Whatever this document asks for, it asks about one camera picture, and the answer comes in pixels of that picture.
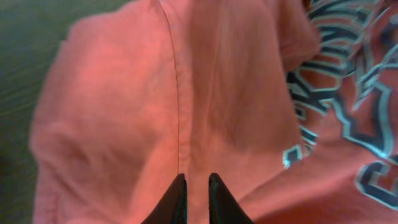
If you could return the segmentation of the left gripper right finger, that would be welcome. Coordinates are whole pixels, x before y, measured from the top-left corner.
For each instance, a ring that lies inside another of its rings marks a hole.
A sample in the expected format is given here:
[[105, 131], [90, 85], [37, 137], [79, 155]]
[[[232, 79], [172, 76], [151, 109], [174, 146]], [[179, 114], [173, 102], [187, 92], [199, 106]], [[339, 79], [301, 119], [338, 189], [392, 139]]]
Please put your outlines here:
[[210, 224], [254, 224], [217, 173], [209, 176]]

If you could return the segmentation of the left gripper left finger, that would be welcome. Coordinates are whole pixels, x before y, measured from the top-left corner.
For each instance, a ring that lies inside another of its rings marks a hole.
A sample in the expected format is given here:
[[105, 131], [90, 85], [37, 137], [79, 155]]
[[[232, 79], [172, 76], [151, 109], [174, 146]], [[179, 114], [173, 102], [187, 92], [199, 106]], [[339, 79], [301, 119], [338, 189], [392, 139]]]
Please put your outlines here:
[[142, 224], [187, 224], [187, 182], [178, 174]]

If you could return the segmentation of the orange soccer t-shirt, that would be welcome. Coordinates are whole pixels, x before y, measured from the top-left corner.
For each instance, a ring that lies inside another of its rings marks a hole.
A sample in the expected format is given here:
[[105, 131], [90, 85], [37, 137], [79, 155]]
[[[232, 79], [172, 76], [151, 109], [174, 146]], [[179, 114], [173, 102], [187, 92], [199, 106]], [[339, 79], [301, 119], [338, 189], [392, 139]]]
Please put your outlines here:
[[217, 173], [254, 223], [397, 222], [396, 1], [133, 1], [76, 23], [30, 134], [34, 223], [142, 223]]

